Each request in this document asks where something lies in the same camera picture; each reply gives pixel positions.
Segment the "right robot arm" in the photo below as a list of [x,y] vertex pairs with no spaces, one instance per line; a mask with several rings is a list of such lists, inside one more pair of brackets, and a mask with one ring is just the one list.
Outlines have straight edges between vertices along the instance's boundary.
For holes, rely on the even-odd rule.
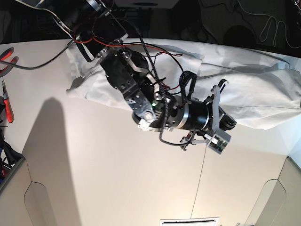
[[206,144],[222,153],[230,142],[228,131],[236,121],[219,105],[225,79],[213,86],[211,95],[199,101],[194,93],[197,75],[183,71],[179,92],[170,88],[158,76],[150,45],[139,40],[141,54],[125,42],[127,32],[113,15],[111,0],[24,0],[23,4],[52,14],[58,26],[76,43],[83,57],[104,69],[109,84],[120,91],[132,109],[137,126],[145,131],[162,133],[166,129],[187,130],[178,143],[186,150],[189,145]]

